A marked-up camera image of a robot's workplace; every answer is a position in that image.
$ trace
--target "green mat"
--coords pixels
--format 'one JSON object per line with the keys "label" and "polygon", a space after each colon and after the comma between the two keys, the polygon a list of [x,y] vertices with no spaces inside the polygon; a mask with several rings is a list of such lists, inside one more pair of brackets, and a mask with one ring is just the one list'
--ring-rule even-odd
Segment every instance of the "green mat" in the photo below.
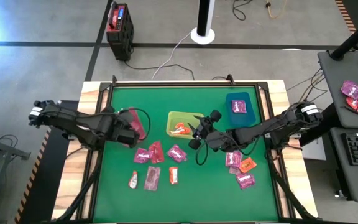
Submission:
{"label": "green mat", "polygon": [[[209,150],[203,166],[195,162],[195,150],[189,139],[171,138],[165,132],[168,113],[182,111],[209,115],[213,109],[222,118],[214,126],[224,131],[229,126],[225,105],[228,93],[247,92],[260,122],[256,92],[253,87],[225,88],[115,88],[112,105],[115,109],[137,107],[148,112],[152,120],[149,137],[129,149],[116,142],[106,144],[95,206],[94,222],[229,222],[277,221],[277,209],[269,167],[264,159],[265,146],[259,141],[252,154],[257,167],[250,171],[255,185],[241,190],[236,177],[225,167],[226,154]],[[147,118],[138,112],[145,130]],[[188,154],[180,164],[165,155],[165,162],[137,164],[138,147],[148,149],[161,140],[164,153],[174,144]],[[203,159],[204,150],[200,153]],[[144,190],[148,166],[161,167],[157,191]],[[171,185],[169,167],[178,167],[178,184]],[[137,189],[128,187],[132,172],[138,172]]]}

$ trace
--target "blue container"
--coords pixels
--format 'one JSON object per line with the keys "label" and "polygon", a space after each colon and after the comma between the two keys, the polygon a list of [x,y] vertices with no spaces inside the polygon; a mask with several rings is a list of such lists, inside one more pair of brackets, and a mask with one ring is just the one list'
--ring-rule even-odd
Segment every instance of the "blue container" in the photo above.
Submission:
{"label": "blue container", "polygon": [[[247,113],[235,113],[232,109],[232,100],[244,100]],[[251,99],[248,93],[230,93],[226,95],[226,107],[229,114],[230,123],[233,128],[249,127],[255,123],[255,114],[252,109]]]}

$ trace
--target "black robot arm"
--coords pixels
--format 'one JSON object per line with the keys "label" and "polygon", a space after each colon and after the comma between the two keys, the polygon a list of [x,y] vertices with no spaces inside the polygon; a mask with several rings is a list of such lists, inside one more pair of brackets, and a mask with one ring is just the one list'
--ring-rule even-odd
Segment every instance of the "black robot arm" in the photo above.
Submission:
{"label": "black robot arm", "polygon": [[[225,133],[217,131],[213,127],[214,122],[220,119],[220,113],[214,110],[210,116],[200,118],[200,124],[197,128],[190,126],[193,131],[193,137],[189,142],[189,146],[193,149],[200,150],[201,141],[212,148],[215,152],[222,150],[224,152],[233,152],[235,150],[242,151],[249,144],[254,142],[259,137],[269,134],[270,135],[270,149],[281,150],[285,143],[288,143],[289,137],[298,132],[301,128],[312,128],[317,126],[323,119],[323,115],[318,111],[314,103],[302,102],[291,105],[282,114],[268,119],[260,124],[249,128],[236,128],[228,129]],[[304,219],[315,220],[304,206],[295,197],[289,186],[285,183],[284,179],[278,173],[273,162],[272,155],[267,153],[266,159],[268,160],[269,169],[272,177],[283,189],[285,195],[290,199],[292,205]]]}
{"label": "black robot arm", "polygon": [[91,149],[104,146],[105,141],[116,141],[134,147],[139,134],[129,122],[130,113],[114,113],[112,107],[105,108],[98,114],[85,114],[64,108],[52,100],[36,101],[29,115],[30,125],[53,126],[68,135],[74,135],[79,142]]}

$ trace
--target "red item on desk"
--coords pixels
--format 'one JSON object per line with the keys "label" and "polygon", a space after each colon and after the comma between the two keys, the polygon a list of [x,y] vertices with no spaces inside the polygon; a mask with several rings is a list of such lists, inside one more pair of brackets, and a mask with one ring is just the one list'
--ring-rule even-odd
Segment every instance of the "red item on desk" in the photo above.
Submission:
{"label": "red item on desk", "polygon": [[152,152],[152,164],[163,162],[164,154],[162,152],[161,141],[155,141],[150,147],[149,151]]}
{"label": "red item on desk", "polygon": [[139,116],[136,113],[136,110],[133,110],[133,109],[129,108],[128,112],[130,112],[130,114],[134,118],[129,124],[139,134],[139,139],[144,139],[146,137],[146,132],[144,131],[142,122],[140,122],[140,119],[139,119]]}

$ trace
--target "black clamp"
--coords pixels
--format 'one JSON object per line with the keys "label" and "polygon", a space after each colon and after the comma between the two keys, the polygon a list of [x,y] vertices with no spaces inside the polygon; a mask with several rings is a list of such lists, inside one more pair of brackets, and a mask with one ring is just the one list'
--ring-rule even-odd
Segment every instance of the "black clamp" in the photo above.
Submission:
{"label": "black clamp", "polygon": [[226,80],[230,81],[230,85],[232,85],[232,86],[236,85],[236,83],[233,79],[233,76],[231,74],[227,75]]}

